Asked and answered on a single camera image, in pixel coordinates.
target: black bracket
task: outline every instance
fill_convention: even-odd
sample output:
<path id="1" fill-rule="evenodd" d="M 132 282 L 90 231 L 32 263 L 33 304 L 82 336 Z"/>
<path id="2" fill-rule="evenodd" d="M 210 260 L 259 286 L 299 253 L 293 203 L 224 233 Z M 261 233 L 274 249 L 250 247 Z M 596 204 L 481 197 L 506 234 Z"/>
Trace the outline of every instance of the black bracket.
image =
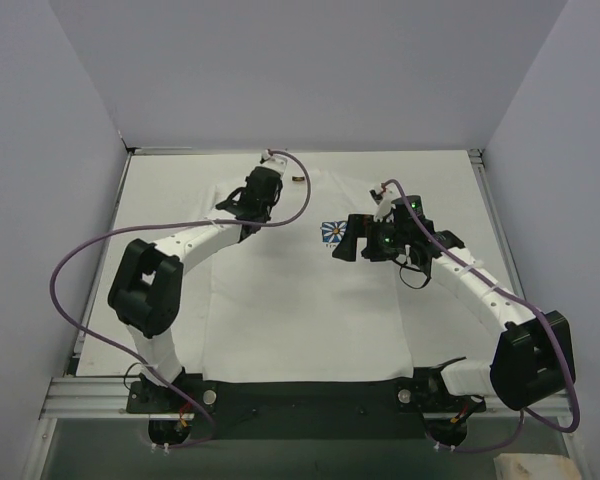
<path id="1" fill-rule="evenodd" d="M 213 416 L 218 439 L 406 439 L 435 431 L 425 413 L 457 414 L 468 397 L 444 389 L 444 366 L 416 368 L 413 378 L 379 382 L 226 383 L 185 374 L 174 384 Z M 178 413 L 185 402 L 146 379 L 131 385 L 128 413 Z M 208 424 L 195 410 L 189 422 L 195 436 L 207 435 Z M 151 420 L 152 441 L 170 444 L 186 439 L 176 419 Z"/>
<path id="2" fill-rule="evenodd" d="M 464 243 L 452 232 L 435 231 L 433 221 L 424 215 L 422 199 L 419 195 L 410 195 L 407 200 L 425 229 L 434 235 L 444 247 L 464 248 Z M 373 215 L 355 213 L 349 215 L 347 228 L 342 240 L 333 250 L 332 256 L 347 262 L 355 262 L 358 238 L 367 239 L 367 246 L 360 254 L 371 262 L 395 260 L 406 253 L 408 245 L 411 262 L 423 273 L 429 275 L 431 259 L 441 255 L 439 249 L 432 245 L 420 230 L 402 199 L 394 201 L 391 215 L 393 218 L 385 218 L 377 222 L 374 221 Z"/>
<path id="3" fill-rule="evenodd" d="M 178 257 L 168 257 L 155 244 L 136 239 L 124 251 L 107 303 L 120 321 L 145 337 L 160 335 L 180 310 L 183 269 Z M 145 280 L 150 275 L 151 282 Z"/>
<path id="4" fill-rule="evenodd" d="M 575 382 L 569 323 L 556 311 L 546 314 L 546 318 Z M 502 402 L 512 410 L 520 410 L 564 389 L 562 370 L 540 321 L 534 318 L 521 325 L 508 324 L 507 328 L 500 335 L 490 374 Z"/>
<path id="5" fill-rule="evenodd" d="M 256 167 L 245 178 L 246 185 L 236 188 L 229 196 L 218 203 L 218 210 L 226 210 L 237 220 L 266 223 L 271 219 L 271 210 L 280 200 L 282 179 L 270 168 Z M 243 226 L 240 241 L 256 233 L 260 227 Z"/>

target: table surface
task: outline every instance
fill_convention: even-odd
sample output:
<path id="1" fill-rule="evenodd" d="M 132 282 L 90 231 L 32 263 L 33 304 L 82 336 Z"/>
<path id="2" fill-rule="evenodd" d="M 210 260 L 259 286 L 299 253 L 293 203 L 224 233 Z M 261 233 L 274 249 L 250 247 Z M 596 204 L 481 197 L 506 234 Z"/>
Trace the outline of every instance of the table surface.
<path id="1" fill-rule="evenodd" d="M 438 229 L 458 235 L 473 255 L 510 288 L 487 208 L 465 151 L 299 153 L 298 157 L 310 169 L 365 180 L 370 185 L 398 179 L 407 193 L 422 196 L 427 217 L 435 221 Z M 258 158 L 258 153 L 133 156 L 114 227 L 189 220 L 192 202 L 200 190 L 246 175 Z M 296 174 L 296 170 L 295 165 L 290 166 L 287 175 Z M 169 231 L 146 232 L 111 239 L 88 319 L 90 328 L 133 348 L 125 326 L 107 305 L 108 290 L 124 248 L 133 238 L 141 236 L 152 241 L 168 234 Z M 202 264 L 200 268 L 210 267 Z M 184 279 L 180 314 L 172 327 L 178 356 L 191 372 L 201 371 L 205 329 L 195 312 L 196 282 L 204 280 L 195 272 L 196 269 Z M 437 365 L 458 356 L 488 360 L 493 357 L 495 340 L 452 294 L 435 282 L 421 291 L 404 287 L 398 294 L 414 366 Z M 125 353 L 87 337 L 77 375 L 121 375 L 132 362 Z"/>

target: metal frame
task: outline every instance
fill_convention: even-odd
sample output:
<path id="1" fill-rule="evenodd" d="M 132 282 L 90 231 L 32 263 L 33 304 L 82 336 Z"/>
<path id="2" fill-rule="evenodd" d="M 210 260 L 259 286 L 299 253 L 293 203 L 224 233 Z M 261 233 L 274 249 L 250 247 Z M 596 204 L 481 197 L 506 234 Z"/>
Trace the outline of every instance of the metal frame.
<path id="1" fill-rule="evenodd" d="M 129 414 L 125 411 L 129 391 L 120 377 L 54 378 L 40 418 L 48 419 L 177 419 L 177 414 Z M 497 397 L 487 397 L 487 410 L 475 417 L 517 418 Z M 534 410 L 548 417 L 564 417 L 569 403 L 564 395 L 553 395 L 534 405 Z M 425 414 L 426 418 L 449 417 L 449 414 Z"/>
<path id="2" fill-rule="evenodd" d="M 137 149 L 135 152 L 129 152 L 127 161 L 123 171 L 122 178 L 118 187 L 116 203 L 114 206 L 113 215 L 111 217 L 111 225 L 115 222 L 120 196 L 125 184 L 127 172 L 131 159 L 134 155 L 155 155 L 155 154 L 200 154 L 211 152 L 198 152 L 193 149 Z M 482 162 L 482 151 L 473 149 L 468 151 L 469 158 L 476 175 L 478 186 L 482 193 L 483 201 L 487 207 L 487 212 L 491 220 L 494 233 L 500 251 L 502 253 L 505 266 L 509 278 L 511 280 L 513 290 L 516 294 L 524 296 L 522 285 L 518 278 L 513 255 L 509 248 L 504 229 L 500 218 L 498 217 L 495 208 L 493 197 L 489 189 L 488 181 L 485 175 L 484 164 Z M 108 242 L 105 244 L 94 276 L 92 288 L 85 306 L 84 315 L 82 318 L 83 324 L 88 321 L 89 314 L 93 308 L 95 300 L 96 287 L 102 274 L 102 268 Z M 79 356 L 81 350 L 82 336 L 79 336 L 76 341 L 74 353 Z M 38 427 L 35 432 L 33 444 L 31 446 L 29 457 L 23 471 L 23 478 L 38 479 L 44 470 L 47 456 L 51 445 L 51 440 L 55 431 L 56 422 L 58 419 L 168 419 L 177 418 L 173 414 L 128 414 L 125 410 L 127 404 L 128 391 L 123 386 L 120 377 L 99 377 L 99 378 L 53 378 L 49 386 L 49 391 L 45 403 L 42 408 Z M 487 398 L 487 410 L 484 413 L 476 413 L 476 417 L 486 418 L 508 418 L 517 417 L 518 413 L 509 410 L 498 398 Z M 558 418 L 561 425 L 566 425 L 570 422 L 570 409 L 567 398 L 564 395 L 554 395 L 534 405 L 536 410 L 541 415 L 547 417 Z M 426 414 L 427 418 L 443 417 L 445 414 Z M 577 435 L 563 435 L 563 440 L 569 456 L 578 466 L 582 477 L 586 479 L 592 478 L 591 471 L 586 462 L 583 453 L 582 444 Z"/>

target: cable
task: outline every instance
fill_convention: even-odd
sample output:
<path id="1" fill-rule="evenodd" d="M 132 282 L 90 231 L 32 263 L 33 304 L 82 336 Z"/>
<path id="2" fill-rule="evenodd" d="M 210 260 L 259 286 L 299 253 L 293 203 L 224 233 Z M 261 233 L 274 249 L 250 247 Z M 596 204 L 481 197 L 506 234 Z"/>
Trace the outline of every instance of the cable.
<path id="1" fill-rule="evenodd" d="M 420 263 L 420 254 L 418 253 L 417 250 L 413 250 L 413 253 L 416 254 L 416 256 L 418 257 L 417 262 Z M 400 270 L 398 271 L 398 276 L 400 277 L 400 281 L 402 283 L 404 283 L 407 287 L 413 289 L 413 290 L 422 290 L 424 287 L 426 287 L 427 285 L 429 285 L 429 282 L 431 281 L 431 275 L 427 275 L 426 272 L 424 272 L 422 269 L 417 268 L 417 267 L 412 267 L 411 265 L 409 265 L 407 263 L 407 259 L 405 259 L 404 263 L 400 263 L 398 260 L 393 259 L 391 260 L 393 263 L 395 263 L 396 265 L 398 265 L 400 267 Z M 424 282 L 422 283 L 422 285 L 420 285 L 419 287 L 414 287 L 413 285 L 411 285 L 410 283 L 408 283 L 403 277 L 402 277 L 402 270 L 409 270 L 411 272 L 417 272 L 417 273 L 422 273 L 424 274 L 424 276 L 426 277 Z"/>
<path id="2" fill-rule="evenodd" d="M 444 450 L 449 450 L 452 453 L 465 453 L 465 454 L 473 455 L 473 454 L 478 454 L 478 453 L 487 453 L 487 452 L 491 452 L 492 450 L 500 450 L 501 448 L 508 447 L 509 445 L 511 445 L 513 442 L 515 442 L 518 439 L 518 437 L 522 433 L 523 425 L 524 425 L 524 410 L 520 410 L 520 418 L 518 420 L 518 425 L 516 426 L 516 429 L 513 432 L 513 434 L 509 438 L 507 438 L 506 440 L 503 440 L 500 443 L 497 443 L 495 445 L 488 445 L 486 447 L 464 448 L 464 447 L 455 447 L 455 446 L 445 445 L 443 443 L 438 442 L 435 438 L 433 438 L 431 436 L 431 434 L 429 433 L 429 431 L 426 429 L 425 429 L 425 435 L 430 440 L 436 442 L 436 446 L 434 448 L 436 448 L 436 447 L 443 448 Z"/>
<path id="3" fill-rule="evenodd" d="M 389 185 L 389 184 L 395 185 L 395 187 L 398 189 L 398 192 L 400 192 L 400 196 L 402 197 L 402 200 L 403 200 L 404 204 L 406 205 L 407 210 L 409 211 L 409 215 L 411 215 L 411 218 L 413 218 L 416 225 L 418 225 L 418 228 L 422 231 L 422 233 L 424 233 L 424 235 L 429 239 L 429 241 L 433 245 L 435 245 L 442 253 L 444 253 L 446 256 L 451 258 L 454 262 L 456 262 L 461 267 L 463 267 L 463 268 L 469 267 L 469 265 L 467 265 L 467 263 L 464 262 L 461 258 L 454 255 L 447 248 L 445 248 L 442 244 L 440 244 L 440 242 L 438 242 L 438 240 L 436 240 L 436 238 L 425 228 L 425 226 L 422 224 L 422 222 L 416 215 L 415 211 L 411 207 L 411 204 L 407 200 L 407 195 L 405 194 L 404 189 L 402 188 L 402 185 L 400 185 L 400 182 L 398 182 L 395 179 L 390 179 L 390 180 L 387 180 L 386 182 L 384 182 L 382 184 L 382 186 L 385 187 L 386 185 Z M 562 351 L 562 348 L 560 348 L 560 343 L 558 342 L 558 339 L 556 338 L 555 333 L 553 333 L 553 330 L 551 329 L 551 325 L 547 321 L 547 318 L 544 316 L 544 313 L 542 313 L 542 311 L 538 307 L 536 307 L 532 303 L 528 302 L 527 300 L 525 300 L 523 298 L 519 298 L 518 296 L 516 296 L 512 293 L 509 293 L 509 292 L 503 290 L 502 288 L 498 287 L 489 278 L 487 278 L 485 275 L 483 275 L 480 271 L 476 270 L 475 268 L 470 268 L 469 270 L 473 275 L 475 275 L 480 280 L 482 280 L 483 283 L 488 285 L 489 288 L 492 288 L 495 292 L 500 294 L 500 296 L 531 310 L 531 312 L 536 316 L 536 318 L 540 322 L 540 325 L 542 325 L 542 328 L 546 332 L 547 337 L 549 338 L 549 342 L 551 343 L 551 346 L 553 347 L 553 350 L 556 354 L 556 357 L 558 359 L 558 364 L 560 365 L 560 370 L 562 371 L 562 375 L 564 377 L 565 387 L 567 390 L 567 394 L 569 396 L 569 403 L 571 405 L 571 410 L 573 412 L 573 419 L 571 421 L 571 425 L 569 425 L 567 427 L 562 427 L 561 425 L 553 423 L 551 420 L 544 418 L 543 416 L 534 412 L 530 408 L 525 408 L 524 410 L 529 415 L 531 415 L 533 418 L 535 418 L 539 422 L 543 423 L 544 425 L 553 428 L 554 430 L 557 430 L 562 433 L 574 432 L 580 425 L 580 404 L 578 403 L 578 396 L 576 394 L 575 385 L 573 384 L 573 380 L 571 379 L 571 372 L 569 370 L 569 365 L 567 364 L 567 359 L 565 358 L 564 352 Z"/>
<path id="4" fill-rule="evenodd" d="M 126 388 L 129 391 L 131 391 L 131 389 L 127 385 L 127 377 L 129 376 L 129 372 L 131 371 L 131 369 L 133 367 L 135 367 L 136 365 L 142 365 L 142 363 L 140 363 L 140 362 L 134 362 L 134 363 L 132 363 L 131 365 L 129 365 L 129 368 L 127 368 L 127 371 L 124 372 L 124 375 L 122 376 L 122 384 L 124 385 L 124 388 Z"/>
<path id="5" fill-rule="evenodd" d="M 420 285 L 419 287 L 414 287 L 413 285 L 408 283 L 404 278 L 402 278 L 402 270 L 410 270 L 412 272 L 420 272 L 420 273 L 424 273 L 424 272 L 422 270 L 416 270 L 415 268 L 409 268 L 404 265 L 400 267 L 400 270 L 398 271 L 398 276 L 400 277 L 400 281 L 402 283 L 404 283 L 407 287 L 409 287 L 413 290 L 422 290 L 424 287 L 429 285 L 429 282 L 431 281 L 431 277 L 425 273 L 426 278 L 424 279 L 424 282 L 422 282 L 422 285 Z"/>
<path id="6" fill-rule="evenodd" d="M 282 227 L 284 225 L 289 225 L 290 223 L 297 220 L 309 206 L 309 200 L 311 200 L 311 180 L 309 178 L 309 172 L 307 171 L 306 167 L 300 160 L 298 160 L 294 155 L 292 155 L 288 152 L 285 152 L 284 150 L 268 150 L 268 153 L 271 156 L 282 155 L 284 157 L 287 157 L 288 159 L 290 159 L 291 161 L 296 163 L 298 165 L 298 167 L 300 167 L 300 170 L 302 170 L 302 173 L 305 176 L 305 179 L 307 182 L 307 196 L 306 196 L 305 201 L 302 204 L 302 207 L 300 208 L 300 210 L 298 210 L 298 212 L 295 215 L 293 215 L 291 218 L 280 221 L 280 222 L 272 222 L 272 223 L 258 223 L 258 222 L 244 221 L 244 220 L 217 219 L 217 220 L 198 220 L 198 221 L 193 221 L 193 222 L 167 223 L 167 224 L 155 224 L 155 225 L 136 225 L 133 227 L 118 228 L 116 230 L 111 230 L 109 232 L 106 232 L 106 233 L 103 233 L 96 237 L 93 237 L 92 239 L 87 240 L 86 242 L 78 245 L 76 248 L 71 250 L 58 262 L 56 267 L 53 269 L 53 272 L 51 273 L 51 278 L 49 279 L 49 296 L 51 297 L 51 302 L 53 303 L 53 306 L 58 311 L 58 313 L 62 316 L 62 318 L 64 318 L 67 322 L 69 322 L 71 325 L 73 325 L 75 328 L 77 328 L 81 332 L 84 332 L 87 335 L 91 335 L 93 338 L 96 338 L 96 339 L 100 340 L 101 342 L 106 343 L 107 345 L 111 345 L 112 347 L 117 348 L 118 350 L 121 350 L 121 351 L 125 352 L 126 354 L 135 358 L 138 362 L 142 363 L 142 365 L 147 369 L 147 371 L 149 373 L 151 373 L 155 378 L 157 378 L 158 381 L 160 381 L 167 388 L 171 389 L 173 392 L 178 394 L 181 398 L 186 400 L 188 403 L 193 405 L 193 407 L 196 410 L 198 410 L 202 414 L 202 416 L 209 422 L 209 424 L 211 425 L 211 433 L 208 436 L 203 437 L 203 438 L 198 438 L 198 439 L 192 439 L 187 442 L 183 442 L 180 445 L 170 446 L 170 448 L 172 448 L 172 449 L 190 447 L 190 446 L 197 445 L 199 443 L 203 443 L 208 440 L 211 440 L 213 438 L 213 435 L 216 430 L 215 421 L 213 420 L 211 415 L 209 415 L 209 413 L 204 409 L 204 407 L 202 405 L 200 405 L 193 398 L 191 398 L 191 396 L 187 395 L 185 392 L 180 390 L 178 387 L 173 385 L 171 382 L 168 382 L 162 375 L 160 375 L 160 373 L 156 369 L 154 369 L 153 367 L 148 365 L 148 362 L 140 354 L 138 354 L 137 352 L 134 352 L 133 350 L 122 345 L 121 343 L 118 343 L 115 340 L 112 340 L 109 337 L 106 337 L 105 335 L 95 332 L 95 331 L 89 329 L 88 327 L 85 327 L 79 321 L 75 320 L 71 315 L 69 315 L 69 313 L 64 309 L 64 307 L 60 304 L 60 301 L 58 300 L 58 292 L 57 292 L 58 275 L 60 274 L 60 272 L 62 271 L 64 266 L 69 262 L 69 260 L 71 260 L 73 257 L 75 257 L 82 250 L 90 247 L 91 245 L 94 245 L 103 240 L 106 240 L 107 238 L 111 238 L 116 235 L 121 235 L 123 233 L 140 232 L 140 231 L 145 231 L 145 230 L 168 230 L 168 229 L 173 229 L 173 228 L 193 228 L 193 227 L 202 227 L 205 225 L 212 225 L 212 224 L 215 224 L 215 225 L 245 225 L 245 226 L 262 227 L 262 228 L 273 228 L 273 227 Z"/>
<path id="7" fill-rule="evenodd" d="M 451 419 L 451 423 L 453 423 L 453 429 L 455 430 L 457 427 L 459 427 L 460 425 L 465 423 L 467 420 L 469 420 L 469 417 L 471 415 L 476 413 L 480 409 L 480 407 L 483 407 L 485 405 L 486 405 L 486 402 L 484 401 L 484 398 L 482 399 L 481 402 L 476 403 L 471 408 L 468 408 L 468 406 L 469 406 L 468 404 L 465 405 L 464 408 L 462 409 L 462 411 L 458 415 L 456 415 L 455 417 L 453 417 Z"/>

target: screw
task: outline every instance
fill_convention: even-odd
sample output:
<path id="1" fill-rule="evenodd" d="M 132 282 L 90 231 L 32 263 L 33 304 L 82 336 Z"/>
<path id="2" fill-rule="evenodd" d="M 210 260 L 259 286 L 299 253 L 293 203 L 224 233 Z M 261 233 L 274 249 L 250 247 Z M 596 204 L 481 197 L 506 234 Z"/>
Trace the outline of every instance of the screw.
<path id="1" fill-rule="evenodd" d="M 398 392 L 398 401 L 400 403 L 409 403 L 411 401 L 411 392 L 405 388 Z"/>
<path id="2" fill-rule="evenodd" d="M 205 405 L 213 405 L 216 403 L 216 398 L 218 398 L 218 396 L 213 390 L 207 390 L 202 394 L 202 401 Z"/>

